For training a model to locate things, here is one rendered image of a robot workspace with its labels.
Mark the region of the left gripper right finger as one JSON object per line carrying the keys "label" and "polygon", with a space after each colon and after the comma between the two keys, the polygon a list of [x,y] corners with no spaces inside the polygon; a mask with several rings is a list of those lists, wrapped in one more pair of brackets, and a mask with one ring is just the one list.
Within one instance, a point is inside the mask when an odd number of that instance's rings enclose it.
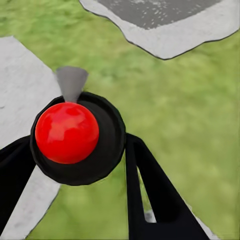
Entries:
{"label": "left gripper right finger", "polygon": [[[129,234],[128,240],[208,240],[195,216],[176,192],[144,141],[126,134],[126,178]],[[145,220],[141,207],[139,168],[156,223]],[[61,184],[60,189],[67,184]],[[57,193],[57,196],[59,194]]]}

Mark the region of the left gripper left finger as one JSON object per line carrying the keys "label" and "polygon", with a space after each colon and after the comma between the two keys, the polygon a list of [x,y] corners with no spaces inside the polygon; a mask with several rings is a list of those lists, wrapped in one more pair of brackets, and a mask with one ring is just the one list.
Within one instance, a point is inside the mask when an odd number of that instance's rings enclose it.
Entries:
{"label": "left gripper left finger", "polygon": [[30,136],[0,150],[0,235],[37,165],[30,148]]}

